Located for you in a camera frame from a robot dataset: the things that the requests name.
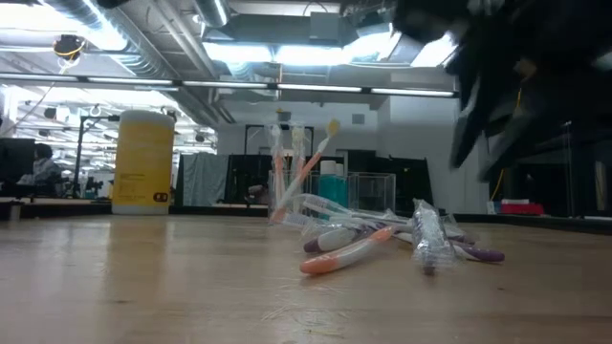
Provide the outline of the grey hanging cloth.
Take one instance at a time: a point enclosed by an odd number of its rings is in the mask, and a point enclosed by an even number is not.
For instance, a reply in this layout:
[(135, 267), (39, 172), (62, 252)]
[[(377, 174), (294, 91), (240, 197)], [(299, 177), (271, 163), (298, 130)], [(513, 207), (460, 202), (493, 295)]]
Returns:
[(213, 206), (225, 199), (229, 156), (210, 153), (182, 155), (176, 202), (183, 206)]

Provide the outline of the black monitor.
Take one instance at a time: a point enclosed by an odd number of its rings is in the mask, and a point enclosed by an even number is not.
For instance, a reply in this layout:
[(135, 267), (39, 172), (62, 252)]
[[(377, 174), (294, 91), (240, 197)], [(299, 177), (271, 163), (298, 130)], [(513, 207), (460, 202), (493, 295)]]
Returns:
[(8, 197), (16, 183), (32, 174), (35, 141), (0, 138), (0, 197)]

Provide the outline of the black round ceiling sensor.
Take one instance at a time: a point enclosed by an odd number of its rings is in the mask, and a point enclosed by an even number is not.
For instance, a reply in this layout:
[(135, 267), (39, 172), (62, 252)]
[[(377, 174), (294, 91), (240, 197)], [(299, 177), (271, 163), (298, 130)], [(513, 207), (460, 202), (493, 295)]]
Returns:
[(62, 34), (54, 43), (53, 51), (56, 56), (65, 61), (77, 61), (87, 41), (78, 35)]

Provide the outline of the red box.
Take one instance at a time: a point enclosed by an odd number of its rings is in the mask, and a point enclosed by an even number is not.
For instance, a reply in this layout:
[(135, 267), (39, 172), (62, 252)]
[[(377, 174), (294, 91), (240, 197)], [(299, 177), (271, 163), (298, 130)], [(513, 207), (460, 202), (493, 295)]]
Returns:
[(507, 215), (540, 216), (545, 214), (541, 204), (501, 204), (500, 213)]

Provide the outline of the person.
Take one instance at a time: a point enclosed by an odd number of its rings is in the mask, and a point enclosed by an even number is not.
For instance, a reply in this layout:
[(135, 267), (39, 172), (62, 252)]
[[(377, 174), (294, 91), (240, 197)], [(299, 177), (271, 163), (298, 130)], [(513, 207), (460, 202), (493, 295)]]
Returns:
[(61, 168), (53, 160), (52, 148), (37, 143), (34, 146), (33, 172), (23, 175), (17, 183), (32, 186), (36, 194), (57, 196), (61, 179)]

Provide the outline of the black equipment stand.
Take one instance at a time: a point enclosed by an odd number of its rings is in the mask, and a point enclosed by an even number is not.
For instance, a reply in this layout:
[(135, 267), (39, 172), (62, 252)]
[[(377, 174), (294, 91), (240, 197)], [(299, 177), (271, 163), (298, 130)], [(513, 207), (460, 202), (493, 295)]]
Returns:
[(74, 176), (72, 182), (72, 193), (71, 196), (73, 199), (78, 199), (80, 197), (80, 186), (79, 186), (79, 176), (80, 176), (80, 163), (81, 163), (81, 153), (82, 153), (82, 144), (84, 134), (89, 131), (89, 128), (85, 128), (85, 122), (91, 119), (94, 123), (98, 123), (101, 120), (107, 120), (111, 122), (119, 122), (119, 115), (110, 115), (110, 116), (101, 116), (101, 117), (93, 117), (93, 116), (81, 116), (79, 118), (79, 127), (78, 127), (78, 137), (77, 137), (77, 147), (76, 147), (76, 162), (74, 169)]

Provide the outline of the clear acrylic organizer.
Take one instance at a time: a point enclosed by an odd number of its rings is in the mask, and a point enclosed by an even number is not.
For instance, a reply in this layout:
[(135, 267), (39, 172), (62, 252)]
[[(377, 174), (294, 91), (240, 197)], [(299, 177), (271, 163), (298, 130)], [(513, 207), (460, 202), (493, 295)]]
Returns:
[[(317, 171), (311, 172), (297, 193), (318, 195), (318, 178)], [(347, 208), (376, 212), (396, 209), (396, 177), (393, 174), (349, 172), (346, 178)]]

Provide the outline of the long LED light bar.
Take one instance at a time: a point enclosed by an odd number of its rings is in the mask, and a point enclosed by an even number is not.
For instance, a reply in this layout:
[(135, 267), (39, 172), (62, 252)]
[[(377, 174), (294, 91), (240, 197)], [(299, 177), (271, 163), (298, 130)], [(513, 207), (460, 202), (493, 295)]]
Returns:
[(146, 86), (153, 88), (222, 88), (233, 90), (272, 90), (272, 91), (311, 91), (321, 93), (359, 94), (370, 96), (397, 97), (458, 97), (457, 91), (438, 91), (415, 88), (385, 88), (365, 86), (339, 86), (319, 84), (297, 84), (286, 82), (243, 82), (243, 81), (208, 81), (155, 79), (117, 76), (91, 75), (54, 75), (54, 74), (20, 74), (0, 72), (0, 80), (59, 82), (59, 83), (91, 83), (104, 85)]

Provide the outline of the wide silver ventilation duct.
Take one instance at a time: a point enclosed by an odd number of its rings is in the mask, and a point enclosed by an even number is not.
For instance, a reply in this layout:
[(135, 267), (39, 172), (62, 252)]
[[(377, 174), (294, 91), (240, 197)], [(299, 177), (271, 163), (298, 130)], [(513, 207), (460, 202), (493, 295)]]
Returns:
[[(74, 19), (90, 32), (101, 36), (101, 43), (117, 45), (119, 63), (132, 74), (151, 78), (181, 78), (178, 65), (171, 64), (163, 51), (134, 20), (117, 5), (106, 7), (106, 0), (43, 0), (44, 4)], [(204, 48), (196, 42), (177, 8), (169, 0), (136, 0), (143, 11), (151, 11), (162, 23), (162, 29), (180, 46), (197, 76), (216, 79), (214, 64)]]

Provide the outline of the yellow wipes canister white lid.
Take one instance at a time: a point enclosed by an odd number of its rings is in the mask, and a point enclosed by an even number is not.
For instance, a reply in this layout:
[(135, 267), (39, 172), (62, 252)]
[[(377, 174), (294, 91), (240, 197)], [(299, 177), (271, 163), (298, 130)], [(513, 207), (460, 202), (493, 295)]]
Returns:
[(166, 215), (172, 182), (175, 121), (161, 113), (120, 114), (113, 183), (116, 215)]

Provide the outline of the bright ceiling light panel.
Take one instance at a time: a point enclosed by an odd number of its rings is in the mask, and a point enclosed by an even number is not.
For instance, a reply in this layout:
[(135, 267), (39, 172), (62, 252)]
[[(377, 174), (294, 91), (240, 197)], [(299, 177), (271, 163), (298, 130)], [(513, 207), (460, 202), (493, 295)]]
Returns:
[(342, 48), (284, 45), (241, 45), (204, 42), (208, 56), (228, 63), (273, 62), (292, 66), (337, 66), (351, 57)]

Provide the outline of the teal mouthwash bottle white cap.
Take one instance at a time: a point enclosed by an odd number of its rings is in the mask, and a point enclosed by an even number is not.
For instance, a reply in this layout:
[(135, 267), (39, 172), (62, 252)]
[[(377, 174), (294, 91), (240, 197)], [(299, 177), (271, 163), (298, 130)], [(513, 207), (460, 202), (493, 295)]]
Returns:
[(318, 178), (318, 195), (334, 203), (340, 203), (339, 178), (335, 161), (322, 161)]
[(336, 163), (336, 201), (338, 204), (348, 206), (347, 178), (344, 174), (344, 165)]

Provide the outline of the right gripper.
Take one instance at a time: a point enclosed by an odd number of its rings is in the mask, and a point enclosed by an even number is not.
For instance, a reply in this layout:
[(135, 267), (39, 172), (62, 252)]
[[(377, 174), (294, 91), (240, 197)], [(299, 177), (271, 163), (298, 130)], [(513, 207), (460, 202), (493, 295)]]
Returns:
[(448, 33), (458, 48), (446, 67), (467, 101), (455, 125), (450, 166), (459, 168), (487, 121), (488, 98), (527, 89), (492, 148), (479, 180), (544, 141), (570, 115), (589, 79), (589, 0), (397, 0), (396, 30), (420, 43)]

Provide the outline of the narrow silver ventilation duct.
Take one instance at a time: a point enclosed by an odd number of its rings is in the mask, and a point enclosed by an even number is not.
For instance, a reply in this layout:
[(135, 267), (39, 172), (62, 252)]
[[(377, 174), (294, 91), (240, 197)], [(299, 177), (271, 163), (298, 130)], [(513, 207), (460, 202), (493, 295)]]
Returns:
[(193, 0), (194, 6), (207, 27), (221, 28), (230, 21), (230, 6), (227, 0)]

